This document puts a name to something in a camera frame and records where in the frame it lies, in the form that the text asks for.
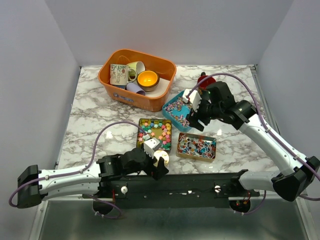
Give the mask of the gold round lid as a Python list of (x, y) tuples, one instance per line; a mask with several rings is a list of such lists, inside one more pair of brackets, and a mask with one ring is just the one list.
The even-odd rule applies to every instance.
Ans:
[(153, 165), (154, 165), (155, 167), (157, 167), (160, 158), (163, 158), (163, 160), (164, 160), (164, 166), (167, 167), (168, 164), (169, 164), (170, 158), (169, 158), (168, 153), (167, 153), (166, 151), (164, 151), (164, 150), (157, 150), (157, 151), (154, 152), (154, 163), (153, 163)]

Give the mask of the teal tin swirl lollipops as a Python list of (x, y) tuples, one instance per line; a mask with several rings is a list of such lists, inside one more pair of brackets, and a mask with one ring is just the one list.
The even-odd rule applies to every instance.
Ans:
[(165, 103), (162, 107), (162, 114), (166, 119), (170, 120), (180, 132), (187, 133), (192, 129), (190, 123), (186, 120), (192, 107), (190, 104), (183, 102), (183, 93), (184, 91), (181, 91)]

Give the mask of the gold tin round lollipops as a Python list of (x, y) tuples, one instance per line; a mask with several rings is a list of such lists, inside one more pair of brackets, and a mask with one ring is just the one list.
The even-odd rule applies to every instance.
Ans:
[(216, 149), (215, 137), (181, 132), (178, 136), (176, 156), (211, 163), (216, 158)]

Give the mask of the gold tin star candies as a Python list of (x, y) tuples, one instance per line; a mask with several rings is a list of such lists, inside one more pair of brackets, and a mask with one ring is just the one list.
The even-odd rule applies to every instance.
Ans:
[(172, 149), (172, 121), (168, 119), (140, 118), (138, 125), (148, 133), (151, 138), (160, 141), (161, 147), (167, 153)]

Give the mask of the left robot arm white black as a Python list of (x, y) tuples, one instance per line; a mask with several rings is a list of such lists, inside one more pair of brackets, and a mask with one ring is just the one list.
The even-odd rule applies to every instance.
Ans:
[(31, 208), (44, 199), (74, 194), (97, 194), (104, 198), (111, 191), (109, 182), (140, 171), (155, 180), (169, 173), (162, 157), (156, 159), (141, 148), (134, 148), (124, 154), (107, 155), (87, 165), (60, 170), (40, 170), (37, 165), (30, 165), (17, 179), (16, 207)]

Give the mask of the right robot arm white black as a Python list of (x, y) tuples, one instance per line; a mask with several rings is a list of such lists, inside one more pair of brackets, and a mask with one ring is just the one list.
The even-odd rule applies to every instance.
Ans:
[(230, 191), (241, 196), (247, 190), (273, 191), (286, 201), (294, 201), (314, 180), (320, 167), (315, 157), (294, 149), (267, 124), (247, 100), (235, 101), (225, 82), (209, 85), (210, 100), (202, 99), (197, 90), (183, 92), (184, 103), (192, 109), (186, 116), (190, 127), (203, 131), (211, 120), (232, 125), (253, 140), (275, 163), (277, 171), (245, 171), (230, 183)]

